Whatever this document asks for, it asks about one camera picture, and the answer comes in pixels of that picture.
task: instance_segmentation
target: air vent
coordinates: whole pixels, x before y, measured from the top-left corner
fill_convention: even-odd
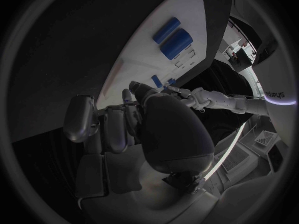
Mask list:
[[[218,156],[218,159],[220,160],[221,157],[224,155],[221,154]],[[227,173],[230,173],[235,169],[238,165],[241,165],[241,163],[245,162],[249,158],[249,154],[245,152],[243,149],[241,149],[239,146],[235,146],[228,157],[224,160],[222,163],[223,168]]]
[[[277,134],[263,130],[260,135],[254,140],[257,143],[267,147],[276,138]]]

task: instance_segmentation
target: black cloth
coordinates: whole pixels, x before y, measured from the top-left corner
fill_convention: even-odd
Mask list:
[[[242,75],[232,70],[229,65],[215,59],[208,69],[181,88],[192,91],[198,87],[207,91],[219,91],[225,95],[253,95],[248,81]],[[204,113],[192,110],[208,130],[214,145],[238,129],[252,116],[250,113],[236,114],[224,109],[206,108]]]

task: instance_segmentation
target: robotic hand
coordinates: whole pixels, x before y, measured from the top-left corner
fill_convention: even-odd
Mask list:
[[[195,110],[202,110],[204,107],[211,109],[227,109],[233,113],[253,113],[269,116],[266,102],[263,99],[246,99],[244,96],[228,97],[218,91],[206,91],[199,87],[193,90],[179,89],[168,86],[168,89],[178,92],[185,99],[181,101],[188,107]]]

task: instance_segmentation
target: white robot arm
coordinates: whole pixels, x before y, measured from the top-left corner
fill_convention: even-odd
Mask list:
[[[204,107],[211,109],[227,109],[233,113],[253,113],[269,116],[265,100],[246,99],[245,96],[228,97],[221,92],[206,91],[203,88],[196,88],[192,92],[186,89],[168,86],[168,89],[180,93],[184,98],[181,101],[188,107],[195,110],[202,110]]]

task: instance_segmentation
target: led light strip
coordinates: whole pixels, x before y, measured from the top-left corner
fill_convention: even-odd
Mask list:
[[[242,126],[240,127],[235,139],[233,140],[233,142],[231,143],[231,145],[229,146],[229,148],[226,150],[225,154],[222,156],[222,158],[219,160],[219,162],[211,169],[211,171],[204,177],[204,180],[208,180],[215,172],[216,170],[220,167],[220,165],[224,162],[224,160],[227,158],[227,156],[230,154],[230,152],[232,151],[232,149],[234,148],[235,144],[237,143],[243,129],[246,123],[242,124]]]
[[[265,96],[265,100],[268,101],[269,103],[272,103],[272,104],[275,104],[275,105],[279,105],[279,106],[290,106],[290,105],[296,104],[296,101],[286,102],[286,103],[270,101],[266,96]]]

